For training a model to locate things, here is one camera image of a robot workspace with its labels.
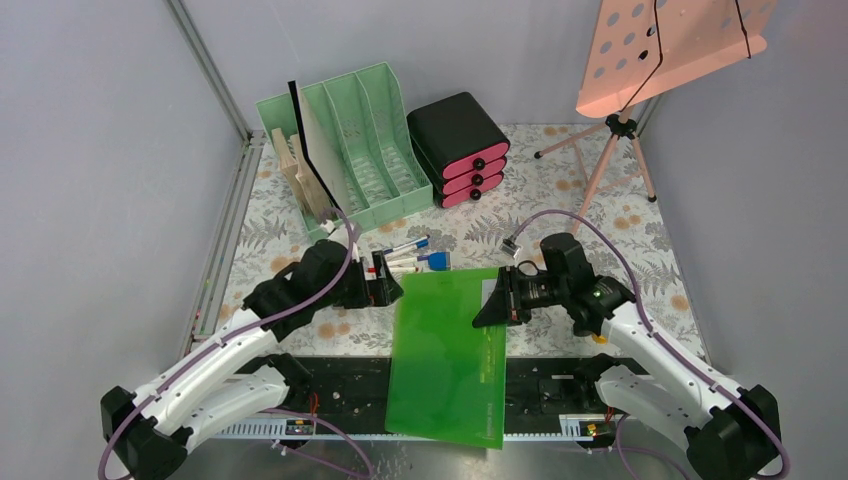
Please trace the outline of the blue whiteboard eraser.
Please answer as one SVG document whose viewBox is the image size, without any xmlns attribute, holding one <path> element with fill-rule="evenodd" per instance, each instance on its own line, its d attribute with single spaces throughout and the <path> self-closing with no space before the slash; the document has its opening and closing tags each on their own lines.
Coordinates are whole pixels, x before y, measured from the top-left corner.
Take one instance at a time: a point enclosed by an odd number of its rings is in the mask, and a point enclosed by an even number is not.
<svg viewBox="0 0 848 480">
<path fill-rule="evenodd" d="M 451 254 L 444 251 L 434 252 L 427 256 L 426 262 L 431 271 L 448 271 L 451 269 Z"/>
</svg>

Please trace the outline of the green transparent plastic folder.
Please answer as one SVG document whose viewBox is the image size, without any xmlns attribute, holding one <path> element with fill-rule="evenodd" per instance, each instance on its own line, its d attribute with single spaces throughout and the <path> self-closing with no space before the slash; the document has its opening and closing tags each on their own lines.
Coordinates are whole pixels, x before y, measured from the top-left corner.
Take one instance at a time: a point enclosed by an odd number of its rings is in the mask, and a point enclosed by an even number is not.
<svg viewBox="0 0 848 480">
<path fill-rule="evenodd" d="M 385 428 L 405 436 L 501 449 L 506 329 L 475 328 L 495 268 L 404 276 L 393 327 Z"/>
</svg>

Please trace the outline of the black pink drawer unit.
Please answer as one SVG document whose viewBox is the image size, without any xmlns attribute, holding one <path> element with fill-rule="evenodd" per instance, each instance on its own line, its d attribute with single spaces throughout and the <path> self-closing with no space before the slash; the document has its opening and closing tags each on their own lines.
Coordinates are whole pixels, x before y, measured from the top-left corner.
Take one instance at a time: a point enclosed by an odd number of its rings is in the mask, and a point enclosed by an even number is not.
<svg viewBox="0 0 848 480">
<path fill-rule="evenodd" d="M 433 185 L 436 206 L 478 201 L 504 180 L 511 143 L 469 92 L 410 112 L 412 150 Z"/>
</svg>

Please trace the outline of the white AVE notebook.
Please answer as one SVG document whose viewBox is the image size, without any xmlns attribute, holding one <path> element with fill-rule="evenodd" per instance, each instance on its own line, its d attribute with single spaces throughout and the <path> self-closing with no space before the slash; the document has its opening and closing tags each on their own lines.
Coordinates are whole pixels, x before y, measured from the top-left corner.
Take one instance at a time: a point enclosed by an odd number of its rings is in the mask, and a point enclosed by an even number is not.
<svg viewBox="0 0 848 480">
<path fill-rule="evenodd" d="M 331 144 L 314 109 L 296 80 L 288 82 L 301 151 L 312 176 L 329 204 L 345 214 L 353 212 L 342 157 Z"/>
</svg>

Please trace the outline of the green 104-storey treehouse book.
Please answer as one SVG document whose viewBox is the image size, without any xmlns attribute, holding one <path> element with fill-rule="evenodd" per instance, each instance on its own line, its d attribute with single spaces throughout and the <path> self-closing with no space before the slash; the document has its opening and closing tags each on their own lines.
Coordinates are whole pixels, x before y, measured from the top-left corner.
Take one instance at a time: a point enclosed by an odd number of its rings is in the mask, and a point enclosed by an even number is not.
<svg viewBox="0 0 848 480">
<path fill-rule="evenodd" d="M 281 128 L 275 128 L 271 131 L 271 140 L 279 157 L 280 170 L 292 190 L 298 204 L 298 208 L 301 213 L 306 213 L 308 204 L 306 203 L 301 183 L 296 177 L 298 173 L 298 163 L 292 156 L 289 144 Z"/>
</svg>

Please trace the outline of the purple 52-storey treehouse book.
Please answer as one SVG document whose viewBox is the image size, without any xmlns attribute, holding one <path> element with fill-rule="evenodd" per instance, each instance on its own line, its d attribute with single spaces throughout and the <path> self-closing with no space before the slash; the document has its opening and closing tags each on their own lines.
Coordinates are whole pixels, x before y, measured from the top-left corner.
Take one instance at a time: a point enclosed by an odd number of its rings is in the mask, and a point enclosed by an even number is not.
<svg viewBox="0 0 848 480">
<path fill-rule="evenodd" d="M 296 162 L 295 179 L 299 185 L 298 201 L 306 213 L 316 218 L 317 222 L 322 222 L 326 211 L 331 207 L 331 202 L 317 176 L 306 162 L 300 136 L 291 135 L 290 140 Z"/>
</svg>

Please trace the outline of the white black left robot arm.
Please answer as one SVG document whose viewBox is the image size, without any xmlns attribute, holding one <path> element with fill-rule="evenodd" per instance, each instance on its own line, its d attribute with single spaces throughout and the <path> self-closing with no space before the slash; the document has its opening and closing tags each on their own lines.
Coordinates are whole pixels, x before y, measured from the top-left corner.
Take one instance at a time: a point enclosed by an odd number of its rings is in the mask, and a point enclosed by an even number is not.
<svg viewBox="0 0 848 480">
<path fill-rule="evenodd" d="M 101 398 L 107 448 L 99 478 L 115 455 L 130 479 L 167 479 L 199 445 L 246 417 L 318 405 L 312 374 L 277 347 L 325 308 L 387 307 L 403 295 L 382 251 L 373 252 L 368 276 L 355 227 L 325 227 L 329 238 L 259 283 L 194 351 L 136 389 L 116 386 Z"/>
</svg>

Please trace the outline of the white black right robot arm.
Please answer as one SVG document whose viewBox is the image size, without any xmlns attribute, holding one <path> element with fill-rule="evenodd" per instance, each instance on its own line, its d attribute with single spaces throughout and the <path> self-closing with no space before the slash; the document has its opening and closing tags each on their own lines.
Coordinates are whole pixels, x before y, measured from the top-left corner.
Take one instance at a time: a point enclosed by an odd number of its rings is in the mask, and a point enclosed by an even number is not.
<svg viewBox="0 0 848 480">
<path fill-rule="evenodd" d="M 703 479 L 751 479 L 780 457 L 778 405 L 767 389 L 746 389 L 682 347 L 633 291 L 594 272 L 573 235 L 550 235 L 540 247 L 545 267 L 535 274 L 499 269 L 474 327 L 517 326 L 535 309 L 561 306 L 575 335 L 605 338 L 648 374 L 597 355 L 573 386 L 583 410 L 607 405 L 635 416 L 683 450 Z"/>
</svg>

